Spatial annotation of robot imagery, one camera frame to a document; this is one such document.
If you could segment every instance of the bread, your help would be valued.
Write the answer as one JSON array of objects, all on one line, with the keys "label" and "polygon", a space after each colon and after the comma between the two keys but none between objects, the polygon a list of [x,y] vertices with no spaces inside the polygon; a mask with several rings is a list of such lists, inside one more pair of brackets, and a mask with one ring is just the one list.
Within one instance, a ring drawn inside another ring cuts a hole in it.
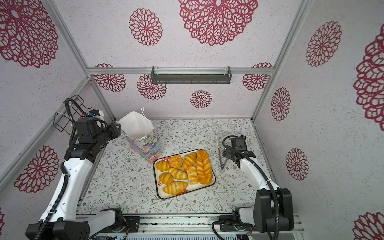
[{"label": "bread", "polygon": [[158,163],[156,163],[156,168],[160,172],[165,172],[166,170],[168,170],[168,168],[170,168],[170,165],[168,162],[161,160]]},{"label": "bread", "polygon": [[190,154],[188,154],[188,155],[191,155],[191,156],[193,156],[195,159],[196,159],[196,156],[197,156],[197,152],[191,152]]},{"label": "bread", "polygon": [[199,182],[197,178],[197,171],[195,166],[187,167],[188,182],[189,184],[196,184]]},{"label": "bread", "polygon": [[159,181],[165,185],[169,185],[173,182],[173,177],[169,172],[165,172],[159,176]]},{"label": "bread", "polygon": [[205,150],[197,152],[196,170],[201,184],[210,184],[212,182],[212,166],[209,155]]},{"label": "bread", "polygon": [[172,175],[172,177],[174,177],[175,179],[188,179],[188,175],[183,172],[183,171],[180,171],[174,167],[171,167],[170,169],[168,169],[168,172]]},{"label": "bread", "polygon": [[183,166],[181,166],[181,170],[187,170],[187,167],[194,165],[196,163],[196,152],[194,154],[188,154],[184,157]]},{"label": "bread", "polygon": [[183,165],[183,158],[180,155],[175,155],[169,159],[169,164],[171,167],[179,168]]},{"label": "bread", "polygon": [[171,184],[163,188],[163,192],[172,194],[172,195],[177,195],[182,191],[184,191],[187,188],[187,186],[188,186],[188,183],[186,182],[179,182],[179,181],[172,182]]}]

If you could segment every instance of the metal rail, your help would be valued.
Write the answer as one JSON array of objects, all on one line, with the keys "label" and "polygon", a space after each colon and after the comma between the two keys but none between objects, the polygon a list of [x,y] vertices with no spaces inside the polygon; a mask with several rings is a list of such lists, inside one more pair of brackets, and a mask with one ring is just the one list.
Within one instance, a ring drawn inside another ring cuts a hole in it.
[{"label": "metal rail", "polygon": [[[87,68],[89,74],[151,74],[152,67],[147,68]],[[155,74],[227,74],[228,68],[155,68]],[[274,68],[233,68],[232,74],[268,74]]]}]

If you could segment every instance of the red flower pattern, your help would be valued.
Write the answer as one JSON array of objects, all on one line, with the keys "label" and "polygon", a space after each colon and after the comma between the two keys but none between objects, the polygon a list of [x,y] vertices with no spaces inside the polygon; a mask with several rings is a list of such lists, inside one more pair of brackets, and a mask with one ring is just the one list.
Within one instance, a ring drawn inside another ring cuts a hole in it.
[{"label": "red flower pattern", "polygon": [[285,88],[279,88],[273,94],[271,101],[271,113],[276,121],[281,121],[287,117],[291,107],[291,96]]},{"label": "red flower pattern", "polygon": [[148,9],[136,9],[129,20],[133,37],[141,44],[153,46],[160,41],[163,29],[159,18]]},{"label": "red flower pattern", "polygon": [[24,169],[24,172],[16,179],[14,186],[21,192],[37,193],[55,179],[58,168],[57,153],[49,146],[43,146]]},{"label": "red flower pattern", "polygon": [[39,0],[2,0],[0,52],[23,67],[49,65],[56,58],[58,34]]},{"label": "red flower pattern", "polygon": [[[272,68],[270,63],[259,63],[253,66],[253,68]],[[257,91],[264,88],[265,83],[269,78],[268,74],[246,74],[243,76],[243,85],[246,89],[251,91]]]},{"label": "red flower pattern", "polygon": [[316,30],[307,47],[307,62],[318,67],[328,62],[339,47],[341,27],[330,21]]},{"label": "red flower pattern", "polygon": [[354,240],[382,240],[384,239],[384,215],[380,212],[372,214],[366,212],[359,215],[359,219],[354,221],[352,229]]},{"label": "red flower pattern", "polygon": [[191,103],[196,108],[205,108],[212,102],[212,95],[204,90],[198,90],[192,93]]},{"label": "red flower pattern", "polygon": [[[114,68],[110,64],[98,64],[96,68]],[[125,88],[125,78],[123,74],[94,74],[93,77],[98,85],[110,92],[120,92]]]},{"label": "red flower pattern", "polygon": [[303,180],[308,175],[307,156],[298,148],[292,148],[286,158],[286,166],[289,174],[296,180]]},{"label": "red flower pattern", "polygon": [[380,34],[365,48],[363,61],[357,66],[356,103],[365,110],[365,118],[374,119],[384,131],[384,24]]},{"label": "red flower pattern", "polygon": [[136,87],[140,94],[148,99],[160,99],[164,97],[167,92],[165,84],[153,84],[149,74],[140,76],[137,80]]},{"label": "red flower pattern", "polygon": [[0,236],[1,236],[1,230],[3,230],[4,225],[5,225],[4,214],[1,212],[1,207],[0,207]]},{"label": "red flower pattern", "polygon": [[252,21],[257,0],[179,0],[184,28],[200,43],[223,45]]}]

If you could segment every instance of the croissant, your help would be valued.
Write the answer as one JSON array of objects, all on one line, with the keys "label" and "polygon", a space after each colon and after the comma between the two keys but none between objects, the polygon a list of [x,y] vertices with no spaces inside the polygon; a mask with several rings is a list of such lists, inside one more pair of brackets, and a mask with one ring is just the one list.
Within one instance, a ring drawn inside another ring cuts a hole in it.
[{"label": "croissant", "polygon": [[195,166],[187,167],[187,174],[189,184],[196,184],[199,182],[199,180],[197,179],[197,171]]},{"label": "croissant", "polygon": [[197,156],[197,152],[191,152],[190,154],[188,154],[188,155],[191,155],[191,156],[193,156],[194,157],[194,159],[196,159],[196,156]]},{"label": "croissant", "polygon": [[173,168],[171,167],[170,169],[168,169],[168,172],[172,175],[172,177],[174,177],[175,179],[188,179],[188,175],[183,172],[183,171],[180,171],[176,168]]},{"label": "croissant", "polygon": [[165,185],[169,185],[173,182],[173,177],[169,172],[165,172],[159,176],[159,181]]},{"label": "croissant", "polygon": [[196,170],[201,184],[210,184],[212,182],[212,166],[209,155],[205,150],[197,152]]},{"label": "croissant", "polygon": [[196,153],[188,154],[184,157],[184,162],[183,162],[183,166],[181,166],[181,170],[185,171],[187,170],[187,167],[194,165],[195,163],[196,163]]},{"label": "croissant", "polygon": [[160,172],[165,172],[166,170],[168,170],[168,168],[170,168],[170,165],[168,162],[161,160],[158,163],[156,163],[156,168]]},{"label": "croissant", "polygon": [[180,155],[173,156],[169,159],[169,164],[171,167],[179,168],[183,165],[183,158]]},{"label": "croissant", "polygon": [[177,195],[184,191],[188,186],[188,183],[186,182],[172,182],[165,188],[163,188],[163,192],[172,194],[172,195]]}]

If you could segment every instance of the floral tablecloth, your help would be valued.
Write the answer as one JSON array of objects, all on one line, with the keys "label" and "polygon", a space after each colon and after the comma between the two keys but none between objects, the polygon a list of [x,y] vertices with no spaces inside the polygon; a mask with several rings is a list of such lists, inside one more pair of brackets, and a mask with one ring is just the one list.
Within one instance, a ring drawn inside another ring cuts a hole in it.
[{"label": "floral tablecloth", "polygon": [[153,167],[135,153],[126,137],[107,145],[78,214],[96,214],[102,209],[121,207],[131,213],[227,213],[255,201],[252,182],[228,160],[220,172],[216,136],[247,136],[248,150],[255,153],[264,172],[266,164],[249,119],[153,120],[162,144],[163,157],[194,149],[205,149],[216,176],[208,188],[161,200],[157,197]]}]

